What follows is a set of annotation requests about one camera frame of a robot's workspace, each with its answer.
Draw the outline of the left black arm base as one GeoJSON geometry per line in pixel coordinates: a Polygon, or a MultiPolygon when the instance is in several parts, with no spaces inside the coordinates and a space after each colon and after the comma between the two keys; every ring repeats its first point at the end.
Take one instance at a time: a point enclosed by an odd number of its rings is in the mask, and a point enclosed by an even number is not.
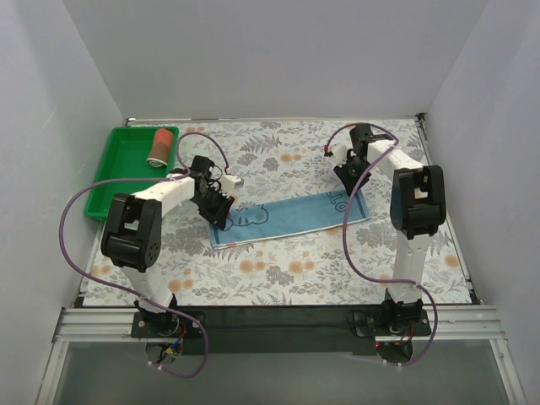
{"type": "Polygon", "coordinates": [[[196,322],[169,312],[135,313],[130,332],[132,338],[201,338],[203,333],[196,322]]]}

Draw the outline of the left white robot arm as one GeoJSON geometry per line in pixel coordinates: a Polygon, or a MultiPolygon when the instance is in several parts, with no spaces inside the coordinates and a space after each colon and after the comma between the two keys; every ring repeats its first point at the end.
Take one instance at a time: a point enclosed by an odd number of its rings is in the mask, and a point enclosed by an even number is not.
{"type": "Polygon", "coordinates": [[[228,173],[212,177],[214,163],[195,156],[188,169],[174,169],[163,181],[133,194],[117,193],[111,200],[101,240],[101,253],[111,259],[140,294],[141,311],[163,313],[173,300],[159,271],[152,266],[161,250],[163,217],[183,203],[194,203],[209,224],[223,229],[243,179],[228,173]]]}

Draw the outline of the orange brown bear towel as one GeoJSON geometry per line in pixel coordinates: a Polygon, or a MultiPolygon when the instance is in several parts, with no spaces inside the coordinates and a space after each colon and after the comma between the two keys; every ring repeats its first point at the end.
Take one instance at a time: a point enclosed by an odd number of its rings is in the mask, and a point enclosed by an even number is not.
{"type": "Polygon", "coordinates": [[[170,152],[173,148],[174,133],[166,128],[159,128],[155,131],[152,148],[146,159],[152,167],[167,166],[170,152]]]}

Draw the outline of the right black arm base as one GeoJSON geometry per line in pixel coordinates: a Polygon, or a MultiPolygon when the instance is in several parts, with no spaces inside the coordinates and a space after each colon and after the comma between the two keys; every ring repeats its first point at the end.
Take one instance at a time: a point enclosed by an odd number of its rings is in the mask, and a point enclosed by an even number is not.
{"type": "Polygon", "coordinates": [[[397,319],[386,314],[379,306],[362,306],[351,310],[346,321],[351,332],[360,338],[401,336],[410,331],[415,337],[428,337],[432,332],[426,310],[397,319]]]}

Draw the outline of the blue towel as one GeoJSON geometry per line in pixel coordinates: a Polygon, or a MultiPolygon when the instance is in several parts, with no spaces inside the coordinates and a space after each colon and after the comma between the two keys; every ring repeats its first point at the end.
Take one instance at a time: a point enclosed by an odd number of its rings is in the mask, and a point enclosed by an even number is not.
{"type": "Polygon", "coordinates": [[[327,230],[341,225],[346,211],[349,211],[350,224],[370,216],[361,193],[353,202],[348,200],[348,194],[341,190],[233,209],[224,229],[209,227],[210,245],[214,250],[221,250],[327,230]]]}

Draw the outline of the aluminium frame rail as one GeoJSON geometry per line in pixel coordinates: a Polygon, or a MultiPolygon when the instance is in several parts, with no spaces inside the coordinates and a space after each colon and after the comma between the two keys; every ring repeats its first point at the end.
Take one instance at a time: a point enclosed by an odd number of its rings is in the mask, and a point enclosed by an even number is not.
{"type": "MultiPolygon", "coordinates": [[[[39,404],[51,404],[69,342],[123,342],[129,332],[134,308],[63,309],[53,335],[51,363],[46,368],[39,404]]],[[[511,404],[525,404],[521,384],[508,349],[507,336],[492,305],[441,305],[438,307],[439,340],[487,340],[491,344],[506,394],[511,404]]]]}

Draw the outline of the green plastic tray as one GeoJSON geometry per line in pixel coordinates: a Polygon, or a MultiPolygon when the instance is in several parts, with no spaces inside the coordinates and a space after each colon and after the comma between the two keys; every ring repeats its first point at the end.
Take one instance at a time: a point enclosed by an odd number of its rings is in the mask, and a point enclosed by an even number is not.
{"type": "Polygon", "coordinates": [[[111,131],[94,180],[143,178],[143,182],[119,182],[98,186],[89,192],[84,213],[94,220],[106,220],[112,198],[117,193],[132,194],[165,178],[174,168],[176,157],[169,153],[165,164],[153,167],[147,158],[158,127],[116,127],[111,131]]]}

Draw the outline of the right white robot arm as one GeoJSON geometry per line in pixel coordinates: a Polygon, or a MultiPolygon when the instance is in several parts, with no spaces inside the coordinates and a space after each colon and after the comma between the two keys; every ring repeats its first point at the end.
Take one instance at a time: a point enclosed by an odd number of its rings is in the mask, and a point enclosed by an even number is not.
{"type": "Polygon", "coordinates": [[[410,158],[399,149],[397,136],[384,127],[357,122],[345,129],[350,146],[324,146],[324,154],[334,158],[333,171],[348,194],[345,208],[351,209],[374,168],[391,180],[390,219],[397,233],[397,249],[377,320],[392,332],[407,331],[422,320],[422,298],[428,294],[422,285],[427,249],[446,221],[443,170],[410,158]]]}

